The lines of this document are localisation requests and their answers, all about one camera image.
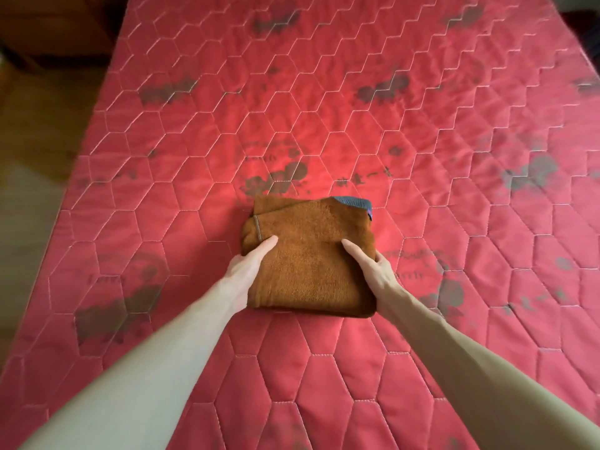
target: mattress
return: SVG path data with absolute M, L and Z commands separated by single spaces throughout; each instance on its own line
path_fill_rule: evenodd
M 206 291 L 266 193 L 369 199 L 410 292 L 600 423 L 598 120 L 549 0 L 130 0 L 0 380 L 3 448 Z M 169 448 L 476 444 L 379 315 L 245 310 Z

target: finger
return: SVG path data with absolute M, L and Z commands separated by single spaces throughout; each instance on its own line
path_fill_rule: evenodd
M 269 237 L 265 241 L 263 241 L 261 244 L 259 244 L 248 255 L 252 256 L 252 257 L 256 257 L 256 258 L 258 258 L 259 261 L 262 261 L 263 257 L 266 256 L 266 253 L 268 253 L 270 250 L 275 248 L 275 245 L 277 244 L 278 240 L 279 240 L 279 237 L 277 237 L 277 235 Z
M 380 252 L 379 252 L 379 251 L 376 249 L 376 250 L 375 250 L 375 262 L 379 263 L 379 262 L 381 262 L 382 260 L 387 260 L 387 259 L 385 258 L 385 256 L 384 256 L 382 253 L 380 253 Z
M 365 254 L 365 252 L 362 249 L 360 249 L 359 246 L 352 243 L 350 240 L 347 240 L 344 238 L 341 241 L 341 244 L 344 246 L 344 249 L 346 250 L 346 252 L 349 255 L 351 255 L 352 257 L 354 257 L 354 260 L 356 260 L 358 262 L 358 264 L 361 266 L 361 268 L 365 268 L 365 267 L 373 265 L 373 259 L 371 259 L 369 256 L 367 256 Z

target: folded sweater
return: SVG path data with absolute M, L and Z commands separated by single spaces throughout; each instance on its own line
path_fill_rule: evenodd
M 248 292 L 248 306 L 372 316 L 375 297 L 341 244 L 347 238 L 375 258 L 370 211 L 368 201 L 352 197 L 258 196 L 242 228 L 242 254 L 272 235 L 279 241 L 260 265 Z

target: stain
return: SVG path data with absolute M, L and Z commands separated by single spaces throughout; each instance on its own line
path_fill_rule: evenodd
M 361 177 L 358 173 L 355 173 L 350 181 L 356 186 L 365 184 L 365 182 L 363 181 L 363 177 Z
M 162 286 L 145 284 L 123 300 L 116 299 L 107 305 L 94 305 L 75 311 L 75 328 L 79 345 L 94 337 L 110 338 L 116 331 L 127 331 L 128 313 L 148 313 L 160 298 Z
M 198 79 L 193 79 L 187 75 L 183 79 L 161 86 L 145 86 L 137 92 L 143 105 L 148 104 L 173 104 L 177 98 L 184 93 L 190 93 Z
M 556 290 L 556 297 L 559 299 L 560 302 L 566 302 L 569 298 L 566 296 L 566 293 L 564 290 L 562 289 L 557 289 Z
M 409 75 L 405 72 L 396 74 L 384 81 L 376 83 L 374 86 L 366 85 L 356 90 L 356 97 L 365 104 L 370 103 L 373 99 L 381 104 L 385 101 L 392 101 L 398 94 L 402 93 L 410 84 Z
M 404 152 L 404 149 L 397 145 L 393 145 L 387 152 L 392 156 L 400 156 Z
M 531 306 L 531 302 L 529 301 L 529 298 L 527 298 L 525 295 L 521 296 L 521 305 L 526 310 L 533 311 L 533 307 Z
M 462 15 L 456 15 L 450 19 L 447 19 L 448 29 L 456 26 L 470 27 L 477 22 L 484 14 L 484 7 L 481 5 L 467 6 Z
M 414 272 L 402 272 L 400 276 L 397 276 L 398 279 L 423 279 L 425 276 L 422 272 L 414 271 Z
M 450 265 L 444 259 L 442 259 L 442 254 L 440 252 L 434 252 L 433 255 L 436 257 L 437 263 L 443 271 L 450 270 Z
M 286 14 L 273 16 L 271 20 L 255 19 L 252 23 L 252 30 L 256 35 L 260 36 L 263 33 L 269 33 L 273 30 L 274 33 L 280 35 L 286 28 L 296 25 L 300 20 L 300 11 L 293 9 Z
M 446 445 L 447 450 L 464 450 L 463 443 L 455 437 L 449 437 Z
M 112 335 L 121 328 L 126 317 L 127 310 L 122 300 L 75 311 L 75 328 L 79 345 L 95 336 Z
M 142 284 L 123 299 L 116 298 L 105 305 L 93 305 L 76 310 L 75 328 L 79 345 L 95 337 L 109 341 L 116 332 L 120 334 L 127 332 L 129 325 L 136 321 L 129 318 L 129 313 L 149 313 L 160 300 L 162 284 L 150 284 L 150 282 L 156 279 L 159 270 L 163 272 L 168 270 L 165 261 L 158 256 L 143 252 L 137 253 L 131 261 L 145 263 L 136 279 Z M 124 285 L 126 278 L 100 277 L 97 281 L 99 283 L 120 281 Z
M 458 308 L 464 303 L 464 289 L 460 282 L 454 279 L 442 279 L 438 299 L 438 308 L 444 317 L 456 316 Z
M 573 263 L 566 257 L 557 257 L 554 263 L 561 270 L 573 270 Z
M 254 197 L 267 192 L 272 185 L 273 180 L 271 178 L 265 180 L 263 177 L 256 175 L 254 177 L 246 178 L 246 182 L 240 190 L 246 196 Z
M 400 251 L 400 253 L 398 254 L 398 256 L 400 258 L 404 258 L 404 259 L 422 259 L 431 254 L 433 254 L 435 256 L 436 252 L 430 251 L 429 249 L 419 249 L 418 251 L 415 251 L 415 252 L 408 252 L 408 251 L 405 251 L 402 249 Z
M 422 295 L 417 300 L 423 303 L 427 308 L 436 308 L 438 305 L 438 295 L 431 293 L 428 295 Z
M 303 162 L 290 162 L 283 170 L 277 170 L 265 180 L 260 176 L 246 179 L 240 190 L 246 196 L 258 196 L 266 191 L 269 194 L 285 194 L 292 184 L 292 180 L 302 180 L 308 174 L 308 167 Z
M 577 92 L 582 96 L 592 96 L 600 94 L 600 78 L 593 76 L 589 78 L 579 78 L 573 81 Z
M 544 188 L 551 174 L 559 169 L 558 164 L 550 155 L 539 155 L 519 171 L 503 171 L 502 181 L 506 188 L 518 191 L 530 186 Z

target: wooden cabinet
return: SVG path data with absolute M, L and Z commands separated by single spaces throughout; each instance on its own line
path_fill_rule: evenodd
M 0 0 L 0 43 L 24 57 L 112 53 L 101 0 Z

